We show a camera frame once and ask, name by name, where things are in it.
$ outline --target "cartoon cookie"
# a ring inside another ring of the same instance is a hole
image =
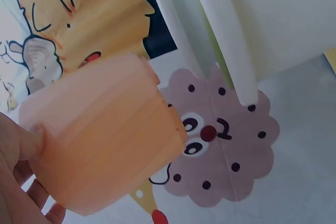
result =
[[[21,46],[15,41],[9,43],[11,52],[23,55],[28,67],[29,77],[26,81],[30,93],[34,93],[60,78],[62,68],[55,54],[55,45],[49,40],[32,37]]]
[[[164,188],[172,195],[189,196],[201,207],[215,206],[222,198],[246,198],[254,179],[271,171],[271,145],[279,135],[265,94],[259,91],[257,104],[241,106],[218,67],[207,81],[180,69],[161,92],[176,107],[188,134],[183,155],[167,169]]]
[[[65,73],[92,59],[133,52],[147,57],[152,6],[146,0],[18,0],[32,34],[52,41]]]

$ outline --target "finger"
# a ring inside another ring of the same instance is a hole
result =
[[[49,197],[49,194],[37,179],[34,179],[32,185],[27,191],[27,195],[33,200],[33,202],[35,202],[39,209],[43,208]]]
[[[65,208],[60,204],[56,203],[51,207],[49,212],[47,212],[46,218],[52,224],[61,224],[65,218],[65,213]]]
[[[13,170],[13,176],[17,183],[22,186],[33,175],[28,161],[19,161]]]
[[[5,144],[0,145],[0,151],[5,155],[10,169],[13,170],[17,163],[17,154],[20,160],[30,160],[36,157],[43,149],[44,128],[37,125],[31,129],[33,132],[26,131],[6,115],[0,113],[0,141]]]
[[[44,128],[42,125],[35,125],[26,131],[19,125],[15,124],[18,132],[18,140],[20,145],[20,160],[31,160],[38,156],[44,144]]]

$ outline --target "white surface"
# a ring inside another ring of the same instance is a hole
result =
[[[258,101],[257,80],[245,37],[231,0],[200,0],[243,106]]]
[[[223,0],[215,1],[218,5],[223,3]],[[318,56],[336,45],[335,0],[232,1],[258,80]],[[194,9],[192,2],[183,0],[174,1],[174,5],[177,11],[186,7]],[[190,12],[184,12],[184,15],[181,19],[193,19]]]

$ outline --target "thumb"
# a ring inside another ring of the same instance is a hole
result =
[[[41,124],[35,125],[29,131],[15,124],[20,145],[19,160],[31,160],[37,157],[44,145],[44,128]]]

